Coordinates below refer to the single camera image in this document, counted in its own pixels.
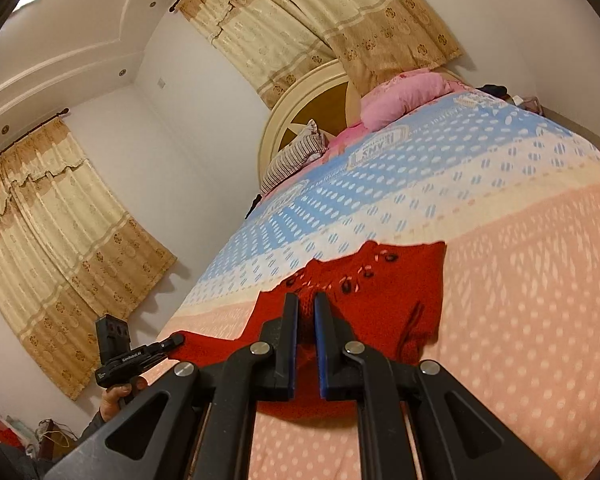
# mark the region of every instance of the hand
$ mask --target hand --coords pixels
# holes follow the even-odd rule
[[[138,380],[136,380],[136,388],[138,390],[144,390],[148,385],[144,377],[138,377]],[[100,399],[100,415],[102,416],[102,420],[109,422],[115,417],[120,412],[118,400],[128,396],[130,393],[131,384],[120,384],[119,386],[112,386],[104,390]]]

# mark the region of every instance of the red sweater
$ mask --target red sweater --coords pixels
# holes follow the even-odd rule
[[[326,402],[318,392],[316,292],[327,293],[333,315],[346,319],[358,340],[389,359],[416,364],[422,346],[440,323],[445,251],[444,242],[405,247],[367,241],[350,256],[330,262],[311,260],[273,290],[260,293],[238,339],[182,332],[185,343],[170,358],[200,367],[224,361],[257,341],[262,324],[282,315],[284,296],[293,292],[300,301],[296,395],[291,402],[260,402],[258,410],[289,420],[353,414],[352,402]]]

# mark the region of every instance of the beige floral curtain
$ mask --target beige floral curtain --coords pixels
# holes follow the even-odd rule
[[[95,320],[126,319],[174,261],[60,119],[0,156],[0,311],[70,398],[99,365]]]
[[[178,9],[269,108],[298,78],[335,59],[289,0],[181,0]]]
[[[360,95],[400,72],[461,55],[425,0],[292,0],[337,54]]]

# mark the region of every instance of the blue polka dot pattern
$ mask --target blue polka dot pattern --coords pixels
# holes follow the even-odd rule
[[[590,143],[545,118],[481,93],[446,96],[275,190],[201,278],[216,283],[230,272],[234,281],[199,288],[198,299],[215,297],[221,286],[283,276],[320,258],[311,238],[335,224],[343,232],[330,234],[327,244],[333,254],[348,253],[359,246],[354,238],[377,235],[378,224],[401,232],[415,216],[435,218],[445,202],[500,190],[587,157],[599,160]],[[378,207],[385,199],[395,211]],[[305,238],[299,250],[291,249]]]

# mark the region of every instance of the bedspread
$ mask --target bedspread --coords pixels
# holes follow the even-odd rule
[[[162,331],[235,338],[261,290],[367,239],[444,240],[425,358],[562,478],[600,458],[600,153],[478,91],[451,94],[274,191]],[[154,370],[154,377],[167,367]],[[360,477],[352,421],[256,419],[250,477]]]

